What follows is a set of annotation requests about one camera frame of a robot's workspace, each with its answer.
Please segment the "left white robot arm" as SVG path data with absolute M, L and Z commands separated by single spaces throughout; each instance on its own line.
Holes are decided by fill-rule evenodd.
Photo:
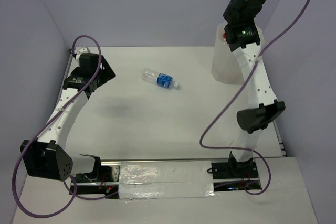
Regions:
M 90 181 L 102 177 L 101 159 L 94 155 L 69 156 L 66 141 L 81 109 L 91 95 L 116 77 L 104 56 L 83 52 L 76 55 L 77 66 L 64 80 L 55 118 L 28 148 L 23 157 L 27 174 L 64 182 L 69 176 L 84 174 Z

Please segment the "red cap water bottle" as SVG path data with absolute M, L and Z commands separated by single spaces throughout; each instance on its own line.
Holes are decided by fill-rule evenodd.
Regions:
M 228 45 L 226 33 L 223 33 L 223 42 Z

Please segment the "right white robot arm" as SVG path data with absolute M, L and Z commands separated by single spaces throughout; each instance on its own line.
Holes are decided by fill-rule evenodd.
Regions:
M 262 130 L 277 118 L 285 104 L 278 101 L 270 85 L 261 57 L 261 38 L 255 24 L 255 17 L 266 0 L 230 0 L 223 18 L 226 42 L 236 58 L 247 91 L 247 109 L 238 111 L 237 122 L 241 133 L 237 148 L 230 152 L 228 171 L 233 177 L 240 177 L 253 163 L 253 149 Z

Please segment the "blue label clear bottle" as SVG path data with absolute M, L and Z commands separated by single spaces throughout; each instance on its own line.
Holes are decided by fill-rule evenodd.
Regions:
M 162 88 L 177 90 L 180 88 L 180 84 L 168 74 L 157 72 L 151 69 L 144 68 L 141 72 L 141 77 L 142 80 L 151 84 L 156 84 Z

